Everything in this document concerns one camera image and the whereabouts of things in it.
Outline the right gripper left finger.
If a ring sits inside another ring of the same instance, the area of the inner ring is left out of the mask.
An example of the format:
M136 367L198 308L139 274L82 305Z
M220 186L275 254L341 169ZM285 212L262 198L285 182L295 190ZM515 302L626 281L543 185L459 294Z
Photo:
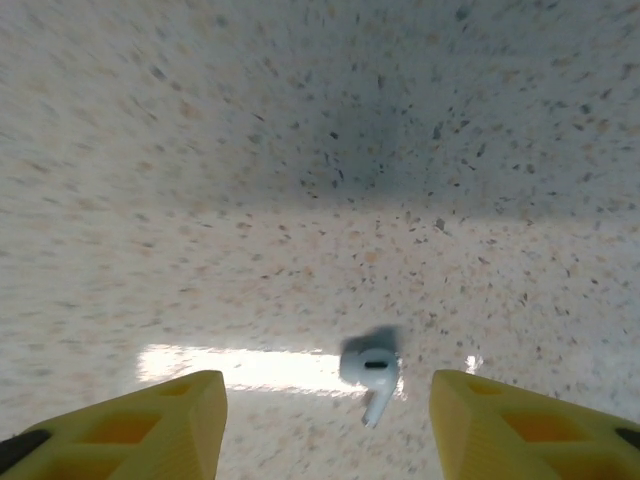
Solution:
M223 375L203 370L27 428L1 443L4 479L213 479Z

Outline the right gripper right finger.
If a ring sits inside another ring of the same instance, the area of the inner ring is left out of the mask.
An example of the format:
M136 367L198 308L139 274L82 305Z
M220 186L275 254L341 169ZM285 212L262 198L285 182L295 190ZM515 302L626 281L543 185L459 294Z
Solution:
M446 479L636 479L638 424L457 370L434 373Z

